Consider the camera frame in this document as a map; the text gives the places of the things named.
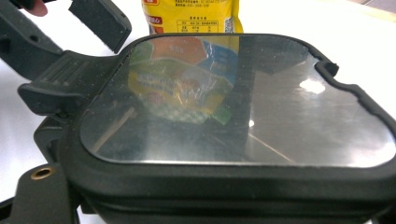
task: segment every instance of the glass panel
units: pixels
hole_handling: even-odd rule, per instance
[[[168,36],[141,42],[81,123],[83,145],[119,163],[372,167],[389,129],[287,38]]]

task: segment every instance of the black plastic housing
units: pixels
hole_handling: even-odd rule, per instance
[[[120,57],[151,38],[161,37],[137,40]],[[395,136],[394,120],[376,102],[358,86],[333,78],[334,63],[303,41],[282,38],[308,47],[326,81],[356,95]],[[70,184],[110,223],[363,223],[396,202],[395,158],[373,168],[102,161],[80,142],[77,130],[86,109],[65,125],[58,160]]]

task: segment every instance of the finger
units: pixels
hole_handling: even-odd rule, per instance
[[[48,13],[46,5],[44,5],[43,0],[35,0],[35,5],[32,9],[26,9],[29,13],[35,16],[45,16]]]

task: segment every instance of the snack bag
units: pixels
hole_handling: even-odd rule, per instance
[[[142,0],[151,34],[243,33],[239,0]]]
[[[129,89],[160,118],[226,124],[231,113],[221,103],[233,89],[238,36],[164,36],[142,42],[132,52]]]

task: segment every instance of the black bracket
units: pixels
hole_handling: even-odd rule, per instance
[[[111,0],[74,0],[69,10],[115,53],[132,31],[128,18]]]
[[[0,58],[16,72],[33,80],[62,52],[8,0],[0,1]]]
[[[20,178],[9,223],[77,224],[80,201],[58,163],[38,166]]]

